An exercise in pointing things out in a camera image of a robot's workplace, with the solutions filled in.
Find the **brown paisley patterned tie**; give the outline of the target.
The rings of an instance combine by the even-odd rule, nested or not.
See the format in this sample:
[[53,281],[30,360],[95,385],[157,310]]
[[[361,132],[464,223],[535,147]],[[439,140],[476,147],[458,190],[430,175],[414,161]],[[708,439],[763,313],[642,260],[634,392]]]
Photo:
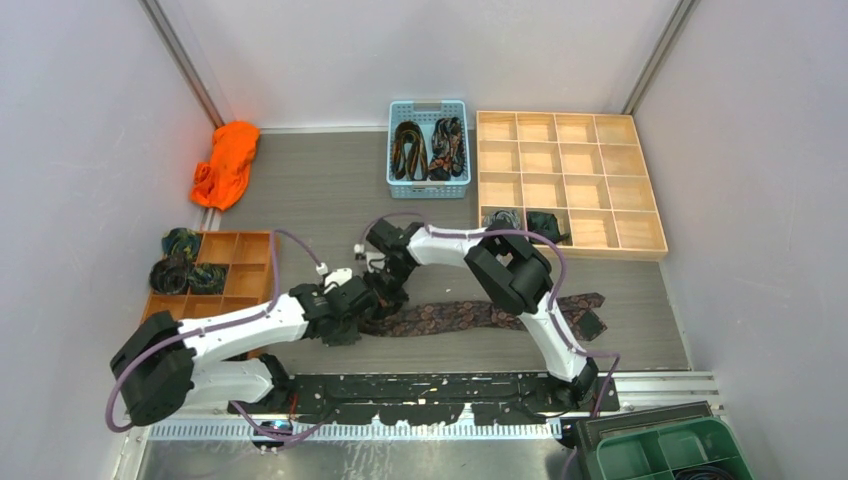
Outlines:
[[[574,337],[592,341],[607,330],[607,325],[595,310],[605,297],[599,293],[584,293],[560,297],[557,305]],[[521,320],[496,307],[489,301],[453,301],[421,304],[405,308],[383,319],[364,319],[359,322],[361,333],[375,337],[419,337],[454,333],[478,328],[493,328],[525,332]]]

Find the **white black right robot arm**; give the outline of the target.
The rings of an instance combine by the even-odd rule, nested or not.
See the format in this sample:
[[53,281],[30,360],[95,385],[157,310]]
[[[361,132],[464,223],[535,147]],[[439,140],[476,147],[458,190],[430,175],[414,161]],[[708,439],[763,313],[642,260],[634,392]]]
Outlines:
[[[562,312],[558,290],[563,281],[552,278],[551,263],[536,247],[547,241],[540,234],[512,229],[505,221],[452,230],[422,222],[400,228],[380,218],[355,247],[366,269],[364,280],[378,300],[362,326],[373,336],[414,336],[519,325],[556,378],[558,403],[580,410],[594,396],[598,367]],[[407,280],[416,268],[433,265],[467,268],[489,297],[487,309],[482,311],[478,303],[437,305],[433,312],[407,307]]]

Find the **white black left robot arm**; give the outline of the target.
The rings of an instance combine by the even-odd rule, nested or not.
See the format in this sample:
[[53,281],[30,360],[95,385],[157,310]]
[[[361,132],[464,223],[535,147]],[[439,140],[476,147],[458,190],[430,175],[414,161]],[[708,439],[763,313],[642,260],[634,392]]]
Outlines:
[[167,310],[150,315],[113,356],[116,385],[107,402],[107,424],[121,399],[133,426],[162,421],[184,406],[236,401],[269,413],[292,397],[282,365],[263,357],[236,356],[269,345],[320,339],[331,346],[359,338],[358,322],[380,301],[371,273],[338,269],[322,284],[300,284],[272,300],[242,310],[176,320]]

